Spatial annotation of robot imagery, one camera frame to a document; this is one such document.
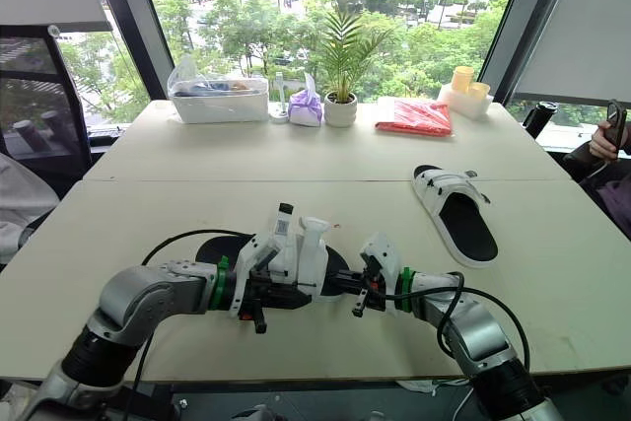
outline black cable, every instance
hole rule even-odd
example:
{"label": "black cable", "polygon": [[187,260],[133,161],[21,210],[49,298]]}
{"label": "black cable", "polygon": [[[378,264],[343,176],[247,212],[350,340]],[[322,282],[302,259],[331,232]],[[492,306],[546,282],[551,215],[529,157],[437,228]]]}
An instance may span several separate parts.
{"label": "black cable", "polygon": [[147,254],[147,256],[145,256],[145,258],[142,260],[142,263],[140,263],[140,265],[147,266],[147,263],[149,262],[149,260],[151,260],[151,258],[160,250],[162,250],[165,246],[168,246],[172,244],[173,242],[178,241],[179,239],[183,239],[184,237],[196,236],[197,234],[225,234],[227,236],[251,237],[251,234],[244,234],[243,232],[237,232],[237,231],[224,231],[222,229],[198,229],[196,231],[184,232],[183,234],[177,234],[176,236],[169,237],[164,242],[156,246],[153,250],[151,250]]}
{"label": "black cable", "polygon": [[[182,234],[177,234],[176,236],[169,237],[162,243],[155,246],[147,256],[145,256],[140,263],[140,266],[147,266],[147,263],[153,258],[153,256],[162,250],[165,246],[172,244],[179,239],[183,239],[184,237],[196,236],[198,234],[224,234],[227,236],[237,236],[237,237],[250,237],[251,234],[244,234],[243,232],[237,231],[225,231],[223,229],[197,229],[195,231],[188,231]],[[145,365],[145,359],[147,358],[147,353],[149,353],[149,346],[151,342],[154,340],[154,334],[152,333],[145,342],[145,348],[142,351],[142,355],[140,356],[140,361],[138,362],[138,368],[136,369],[136,376],[134,377],[134,384],[131,387],[131,392],[129,393],[129,398],[127,398],[127,404],[125,405],[125,410],[122,413],[122,421],[127,421],[129,417],[129,412],[131,411],[131,404],[134,400],[134,395],[138,390],[138,385],[140,385],[140,378],[142,377],[142,370]]]}
{"label": "black cable", "polygon": [[[373,294],[374,296],[378,298],[383,298],[390,301],[402,301],[402,300],[409,300],[413,298],[422,298],[424,296],[435,295],[437,293],[455,292],[456,288],[452,286],[445,286],[445,287],[440,287],[440,288],[432,288],[429,290],[413,291],[411,293],[404,293],[402,295],[385,295],[371,288],[370,286],[367,288],[367,290],[369,293]],[[517,319],[517,316],[515,316],[515,313],[513,313],[511,309],[508,306],[506,306],[501,300],[499,300],[495,296],[490,295],[484,291],[476,290],[475,288],[468,288],[465,286],[462,288],[462,292],[481,296],[482,298],[486,298],[487,300],[492,301],[497,306],[499,306],[508,315],[508,317],[511,319],[511,321],[515,325],[515,328],[517,329],[518,334],[520,335],[520,340],[522,341],[522,346],[524,347],[524,367],[526,367],[526,370],[529,371],[530,370],[530,346],[528,344],[526,332],[524,331],[524,328],[522,327],[520,321]]]}
{"label": "black cable", "polygon": [[140,361],[138,362],[138,369],[136,369],[136,376],[134,377],[134,385],[131,387],[131,392],[129,393],[129,397],[127,398],[127,404],[125,405],[125,411],[122,413],[122,421],[127,421],[129,417],[129,412],[131,411],[131,403],[134,401],[134,395],[136,391],[138,391],[138,386],[140,385],[140,378],[142,377],[142,368],[145,365],[145,359],[147,358],[147,353],[149,352],[149,346],[151,342],[154,340],[153,332],[145,342],[145,348],[142,351],[142,355],[140,356]]}
{"label": "black cable", "polygon": [[459,271],[452,271],[450,272],[450,275],[457,276],[458,278],[457,288],[456,288],[456,292],[454,293],[454,296],[452,297],[452,302],[450,303],[449,307],[445,311],[445,314],[441,318],[441,321],[438,323],[438,326],[436,327],[436,340],[438,341],[438,346],[441,348],[441,350],[453,358],[454,354],[447,347],[447,345],[445,345],[445,341],[443,340],[443,337],[444,337],[444,332],[445,332],[445,326],[449,322],[450,317],[452,316],[452,313],[456,309],[457,302],[460,301],[460,296],[462,295],[462,288],[464,288],[464,275],[460,273]]}

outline white sticker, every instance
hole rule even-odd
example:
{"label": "white sticker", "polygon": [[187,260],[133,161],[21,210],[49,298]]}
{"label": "white sticker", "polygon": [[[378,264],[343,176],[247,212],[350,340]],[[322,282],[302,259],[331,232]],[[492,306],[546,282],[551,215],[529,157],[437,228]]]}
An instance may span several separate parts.
{"label": "white sticker", "polygon": [[289,230],[289,221],[278,220],[276,224],[276,234],[286,236]]}

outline smartphone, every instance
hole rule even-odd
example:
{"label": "smartphone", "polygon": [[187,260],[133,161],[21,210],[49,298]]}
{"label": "smartphone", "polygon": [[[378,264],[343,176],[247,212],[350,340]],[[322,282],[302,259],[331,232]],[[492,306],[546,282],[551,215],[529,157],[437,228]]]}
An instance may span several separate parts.
{"label": "smartphone", "polygon": [[622,133],[627,122],[627,109],[620,105],[616,99],[609,101],[607,106],[607,122],[611,126],[604,131],[604,138],[619,150],[622,142]]}

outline white flower pot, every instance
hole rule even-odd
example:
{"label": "white flower pot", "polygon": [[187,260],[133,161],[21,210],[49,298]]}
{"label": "white flower pot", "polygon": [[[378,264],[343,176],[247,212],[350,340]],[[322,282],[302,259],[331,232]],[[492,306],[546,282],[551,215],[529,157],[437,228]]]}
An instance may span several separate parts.
{"label": "white flower pot", "polygon": [[324,120],[332,127],[350,127],[357,115],[357,97],[351,94],[350,103],[339,104],[329,98],[334,94],[328,93],[324,97]]}

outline red plastic bag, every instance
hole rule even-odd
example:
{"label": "red plastic bag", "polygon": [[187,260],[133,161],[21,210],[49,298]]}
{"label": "red plastic bag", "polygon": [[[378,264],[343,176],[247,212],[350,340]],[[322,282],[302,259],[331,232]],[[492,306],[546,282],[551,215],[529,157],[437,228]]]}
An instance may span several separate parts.
{"label": "red plastic bag", "polygon": [[452,119],[447,104],[428,99],[395,99],[393,122],[377,122],[378,130],[415,133],[433,137],[452,134]]}

